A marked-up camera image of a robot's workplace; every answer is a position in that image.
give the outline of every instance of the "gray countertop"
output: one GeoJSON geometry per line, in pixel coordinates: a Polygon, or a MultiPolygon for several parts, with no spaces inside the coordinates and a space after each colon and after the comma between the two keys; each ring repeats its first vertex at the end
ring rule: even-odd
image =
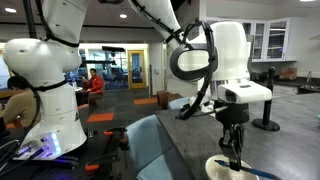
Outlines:
{"type": "MultiPolygon", "coordinates": [[[[255,83],[258,83],[262,86],[267,86],[267,81],[255,81],[255,83]]],[[[283,85],[283,86],[292,86],[292,87],[300,87],[302,85],[306,84],[306,82],[303,81],[274,81],[274,85],[283,85]]]]}
{"type": "MultiPolygon", "coordinates": [[[[281,129],[266,132],[251,124],[253,119],[262,118],[264,103],[251,103],[250,121],[244,124],[242,160],[283,180],[319,180],[319,104],[319,93],[273,99],[271,120],[277,122],[281,129]]],[[[158,111],[156,114],[194,178],[207,179],[206,160],[222,154],[218,145],[222,124],[212,116],[176,120],[177,110],[158,111]]]]}

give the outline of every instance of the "blue light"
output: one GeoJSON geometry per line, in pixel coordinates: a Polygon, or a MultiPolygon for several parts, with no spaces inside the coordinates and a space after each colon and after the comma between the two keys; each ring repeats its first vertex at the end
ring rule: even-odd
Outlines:
{"type": "Polygon", "coordinates": [[[55,133],[52,133],[51,137],[52,137],[53,143],[54,143],[54,145],[56,147],[56,152],[58,154],[61,153],[61,148],[60,148],[60,145],[59,145],[59,141],[58,141],[57,135],[55,133]]]}
{"type": "Polygon", "coordinates": [[[57,140],[57,135],[55,133],[52,133],[51,137],[52,137],[53,140],[57,140]]]}
{"type": "Polygon", "coordinates": [[[56,151],[57,151],[57,153],[60,153],[61,152],[61,148],[60,147],[56,147],[56,151]]]}
{"type": "Polygon", "coordinates": [[[53,143],[55,146],[59,146],[59,142],[57,140],[54,140],[53,143]]]}

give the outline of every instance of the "orange floor mat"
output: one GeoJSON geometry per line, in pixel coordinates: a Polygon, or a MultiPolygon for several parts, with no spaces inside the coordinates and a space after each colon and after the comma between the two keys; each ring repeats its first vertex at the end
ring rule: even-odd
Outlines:
{"type": "Polygon", "coordinates": [[[114,113],[94,114],[91,115],[87,122],[102,122],[113,120],[114,113]]]}
{"type": "Polygon", "coordinates": [[[153,104],[153,103],[157,103],[157,102],[158,102],[157,98],[146,98],[146,99],[136,99],[136,100],[134,100],[134,104],[135,105],[153,104]]]}
{"type": "Polygon", "coordinates": [[[12,123],[11,124],[7,124],[7,129],[10,129],[10,128],[15,128],[12,123]]]}

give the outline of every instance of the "pole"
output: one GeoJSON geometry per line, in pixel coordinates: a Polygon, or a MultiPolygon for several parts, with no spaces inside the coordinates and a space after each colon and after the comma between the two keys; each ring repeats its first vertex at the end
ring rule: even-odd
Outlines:
{"type": "MultiPolygon", "coordinates": [[[[269,79],[268,79],[268,84],[267,88],[273,92],[273,78],[275,74],[275,68],[271,67],[269,69],[269,79]]],[[[272,100],[265,101],[264,102],[264,110],[263,110],[263,119],[255,119],[252,121],[252,125],[264,129],[266,131],[279,131],[280,126],[276,123],[270,120],[270,113],[271,113],[271,103],[272,100]]]]}
{"type": "Polygon", "coordinates": [[[37,39],[37,32],[34,25],[30,0],[23,0],[23,8],[24,8],[24,12],[26,13],[29,36],[30,38],[37,39]]]}

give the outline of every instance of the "ceiling light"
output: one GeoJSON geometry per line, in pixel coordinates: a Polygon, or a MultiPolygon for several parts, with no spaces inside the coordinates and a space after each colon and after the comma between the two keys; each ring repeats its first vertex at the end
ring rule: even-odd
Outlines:
{"type": "Polygon", "coordinates": [[[17,13],[17,10],[13,8],[5,8],[4,10],[7,11],[8,13],[17,13]]]}
{"type": "Polygon", "coordinates": [[[126,14],[120,14],[120,17],[121,18],[127,18],[127,15],[126,14]]]}

